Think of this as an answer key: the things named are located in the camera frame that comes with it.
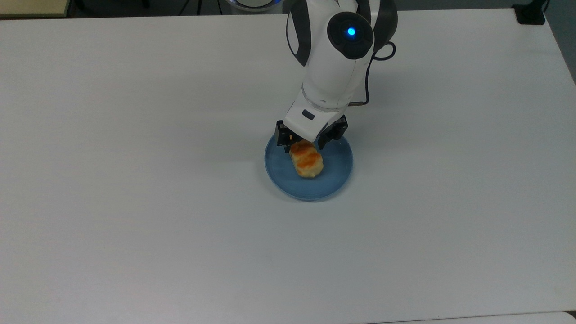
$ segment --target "gray floor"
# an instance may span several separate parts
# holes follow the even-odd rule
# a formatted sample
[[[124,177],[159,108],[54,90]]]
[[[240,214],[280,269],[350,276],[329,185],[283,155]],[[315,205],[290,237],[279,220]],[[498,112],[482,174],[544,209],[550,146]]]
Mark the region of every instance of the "gray floor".
[[[226,0],[200,0],[200,15],[230,14]],[[199,0],[150,0],[144,8],[141,0],[84,0],[86,9],[73,10],[75,18],[84,17],[135,17],[135,16],[195,16]],[[284,11],[294,0],[286,0]],[[480,9],[510,8],[515,3],[526,4],[530,0],[396,0],[398,10]],[[546,17],[556,41],[564,55],[572,78],[576,82],[576,0],[551,0]]]

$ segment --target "table surface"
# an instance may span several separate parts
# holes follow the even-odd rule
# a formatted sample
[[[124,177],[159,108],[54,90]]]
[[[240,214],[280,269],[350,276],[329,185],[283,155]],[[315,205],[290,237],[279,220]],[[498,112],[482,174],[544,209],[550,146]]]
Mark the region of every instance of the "table surface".
[[[0,17],[64,17],[70,0],[0,0]]]
[[[305,74],[285,19],[0,21],[0,319],[576,309],[576,88],[547,24],[399,12],[346,114],[352,177],[306,203],[263,162]]]

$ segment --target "bread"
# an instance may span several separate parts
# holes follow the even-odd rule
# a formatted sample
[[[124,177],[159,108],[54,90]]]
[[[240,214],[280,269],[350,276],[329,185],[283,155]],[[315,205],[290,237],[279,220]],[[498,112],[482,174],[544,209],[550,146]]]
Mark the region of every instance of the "bread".
[[[290,147],[290,158],[296,172],[303,178],[314,178],[324,168],[322,155],[318,153],[314,143],[302,140]]]

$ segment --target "blue plate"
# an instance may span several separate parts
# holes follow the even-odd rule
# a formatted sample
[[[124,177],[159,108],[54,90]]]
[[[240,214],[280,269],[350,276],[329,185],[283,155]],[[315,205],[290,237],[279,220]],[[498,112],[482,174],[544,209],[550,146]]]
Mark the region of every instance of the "blue plate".
[[[322,154],[324,169],[315,178],[302,178],[284,147],[276,146],[274,136],[268,141],[264,165],[268,176],[285,194],[304,201],[325,199],[336,194],[352,173],[352,150],[344,137],[326,144]]]

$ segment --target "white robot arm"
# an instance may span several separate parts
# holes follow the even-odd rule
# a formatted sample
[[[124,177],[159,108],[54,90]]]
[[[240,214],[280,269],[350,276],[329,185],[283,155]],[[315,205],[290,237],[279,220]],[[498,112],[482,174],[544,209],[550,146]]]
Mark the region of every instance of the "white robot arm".
[[[366,75],[373,53],[396,31],[393,0],[298,0],[290,10],[286,38],[306,67],[306,76],[284,120],[276,144],[301,139],[338,140],[347,128],[344,111]]]

